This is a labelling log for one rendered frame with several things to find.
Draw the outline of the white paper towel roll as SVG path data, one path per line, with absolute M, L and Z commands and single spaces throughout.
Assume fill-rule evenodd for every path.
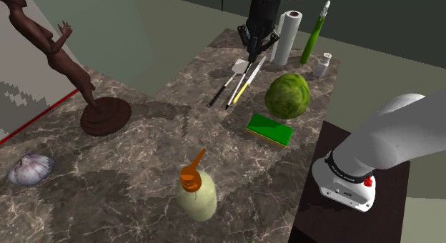
M 303 14 L 299 11 L 286 11 L 279 19 L 277 33 L 279 40 L 274 44 L 270 61 L 284 66 L 289 58 Z

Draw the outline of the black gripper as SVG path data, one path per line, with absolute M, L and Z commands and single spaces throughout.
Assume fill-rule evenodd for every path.
M 251 0 L 246 26 L 237 27 L 242 44 L 249 54 L 248 61 L 256 61 L 263 51 L 266 51 L 280 39 L 279 34 L 272 33 L 280 1 Z M 256 41 L 254 44 L 254 40 L 251 40 L 248 32 L 250 36 L 256 36 L 258 39 L 264 39 L 270 35 L 269 41 L 266 44 Z

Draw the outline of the pale green orange pump bottle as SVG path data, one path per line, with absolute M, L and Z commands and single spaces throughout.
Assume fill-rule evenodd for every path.
M 197 222 L 210 219 L 217 209 L 215 183 L 208 173 L 197 169 L 205 152 L 201 150 L 191 164 L 182 168 L 176 188 L 177 204 Z

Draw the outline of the black white handled knife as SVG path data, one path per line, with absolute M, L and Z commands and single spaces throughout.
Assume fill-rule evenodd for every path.
M 237 91 L 239 90 L 240 85 L 241 85 L 241 83 L 243 82 L 243 79 L 245 78 L 245 76 L 246 76 L 247 72 L 249 71 L 249 68 L 250 68 L 251 65 L 252 65 L 252 61 L 248 61 L 247 65 L 246 65 L 246 67 L 245 67 L 245 69 L 244 69 L 244 73 L 243 73 L 241 79 L 239 80 L 238 85 L 235 87 L 235 89 L 234 89 L 234 91 L 233 91 L 233 93 L 232 93 L 232 95 L 231 95 L 229 101 L 227 102 L 227 104 L 226 104 L 226 106 L 225 106 L 225 109 L 228 109 L 229 106 L 231 105 L 231 103 L 232 103 L 232 101 L 233 101 L 233 99 L 234 99 L 234 97 L 235 97 L 235 94 L 236 94 Z

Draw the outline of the green cabbage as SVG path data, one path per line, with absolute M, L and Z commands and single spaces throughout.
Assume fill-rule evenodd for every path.
M 279 119 L 294 119 L 309 106 L 310 90 L 300 74 L 284 74 L 275 79 L 264 96 L 270 114 Z

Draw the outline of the black handled spatula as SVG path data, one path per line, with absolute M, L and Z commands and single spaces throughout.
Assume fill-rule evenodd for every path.
M 234 65 L 232 67 L 233 75 L 227 80 L 227 82 L 225 84 L 223 84 L 221 86 L 219 91 L 214 95 L 212 100 L 209 102 L 209 106 L 214 105 L 215 101 L 218 100 L 218 98 L 221 96 L 222 92 L 227 88 L 228 84 L 234 79 L 234 77 L 236 75 L 242 74 L 245 71 L 245 69 L 247 68 L 248 64 L 249 64 L 248 61 L 245 61 L 242 59 L 236 60 L 236 62 L 234 63 Z

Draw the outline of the green bottle white cap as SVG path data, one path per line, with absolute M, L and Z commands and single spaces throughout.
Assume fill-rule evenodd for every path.
M 299 60 L 299 62 L 301 64 L 306 64 L 308 61 L 308 58 L 310 57 L 310 54 L 312 53 L 314 45 L 315 45 L 317 38 L 319 36 L 319 33 L 322 29 L 322 26 L 323 26 L 324 20 L 326 18 L 330 4 L 331 4 L 331 1 L 327 0 L 327 2 L 325 3 L 325 5 L 318 17 L 318 20 L 313 28 L 313 31 L 310 34 L 310 37 L 309 37 L 309 39 L 306 43 L 306 46 L 302 52 L 301 59 Z

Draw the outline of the purple white garlic bulb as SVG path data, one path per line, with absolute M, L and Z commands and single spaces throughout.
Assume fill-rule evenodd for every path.
M 48 177 L 54 170 L 51 157 L 30 153 L 22 156 L 7 170 L 8 180 L 15 185 L 33 186 Z

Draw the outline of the brown figure statue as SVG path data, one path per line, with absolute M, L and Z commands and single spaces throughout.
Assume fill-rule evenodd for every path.
M 87 105 L 81 115 L 80 126 L 85 133 L 94 137 L 106 136 L 117 132 L 129 121 L 132 114 L 129 103 L 116 97 L 94 98 L 92 92 L 96 87 L 92 84 L 90 75 L 62 49 L 73 32 L 69 23 L 63 21 L 59 25 L 61 36 L 53 41 L 53 34 L 48 29 L 23 12 L 23 8 L 27 6 L 26 0 L 0 1 L 9 8 L 12 26 L 46 56 L 48 65 L 53 70 L 66 76 L 82 94 Z

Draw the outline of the green yellow sponge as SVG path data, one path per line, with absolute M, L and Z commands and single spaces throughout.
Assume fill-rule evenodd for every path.
M 247 131 L 278 144 L 281 147 L 287 147 L 294 129 L 255 113 L 247 125 Z

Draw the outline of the yellow handled knife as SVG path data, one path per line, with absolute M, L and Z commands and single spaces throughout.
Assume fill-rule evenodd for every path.
M 233 99 L 233 102 L 232 102 L 233 104 L 237 103 L 237 101 L 240 98 L 240 96 L 242 95 L 243 91 L 251 84 L 251 82 L 256 77 L 257 73 L 259 72 L 260 68 L 262 67 L 263 63 L 265 62 L 266 58 L 267 58 L 266 56 L 262 57 L 260 63 L 258 63 L 257 67 L 254 69 L 254 71 L 252 72 L 252 74 L 248 78 L 248 80 L 245 83 L 245 85 L 239 90 L 239 92 L 237 93 L 237 95 Z

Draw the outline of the small white shaker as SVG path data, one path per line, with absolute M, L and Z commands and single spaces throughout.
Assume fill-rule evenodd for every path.
M 314 71 L 312 72 L 313 76 L 321 77 L 326 72 L 332 55 L 330 53 L 323 53 L 322 57 L 319 59 Z

